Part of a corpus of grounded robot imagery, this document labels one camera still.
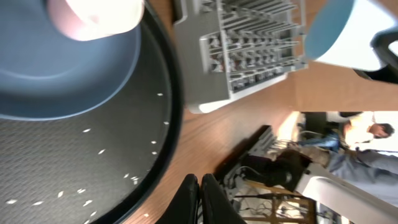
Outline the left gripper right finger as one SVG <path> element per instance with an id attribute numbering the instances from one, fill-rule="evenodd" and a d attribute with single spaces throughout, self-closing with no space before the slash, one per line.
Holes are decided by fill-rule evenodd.
<path id="1" fill-rule="evenodd" d="M 234 210 L 213 174 L 205 174 L 201 182 L 204 224 L 246 224 Z"/>

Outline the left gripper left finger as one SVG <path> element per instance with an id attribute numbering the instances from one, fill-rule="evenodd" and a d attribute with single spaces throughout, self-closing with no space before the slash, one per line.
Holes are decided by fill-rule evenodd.
<path id="1" fill-rule="evenodd" d="M 198 201 L 198 179 L 194 174 L 188 174 L 155 224 L 197 224 Z"/>

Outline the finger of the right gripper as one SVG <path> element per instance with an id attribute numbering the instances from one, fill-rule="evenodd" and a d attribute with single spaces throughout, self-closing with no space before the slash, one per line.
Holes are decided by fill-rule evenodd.
<path id="1" fill-rule="evenodd" d="M 371 41 L 371 46 L 378 59 L 386 65 L 372 72 L 354 69 L 355 73 L 366 80 L 397 83 L 397 51 L 392 49 L 397 46 L 397 27 L 378 32 Z"/>

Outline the light blue cup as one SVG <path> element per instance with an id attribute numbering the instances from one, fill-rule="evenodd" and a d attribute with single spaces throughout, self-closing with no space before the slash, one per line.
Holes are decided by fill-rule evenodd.
<path id="1" fill-rule="evenodd" d="M 397 27 L 397 17 L 376 1 L 329 0 L 316 15 L 305 38 L 307 58 L 321 63 L 373 72 L 387 63 L 371 41 L 378 32 Z"/>

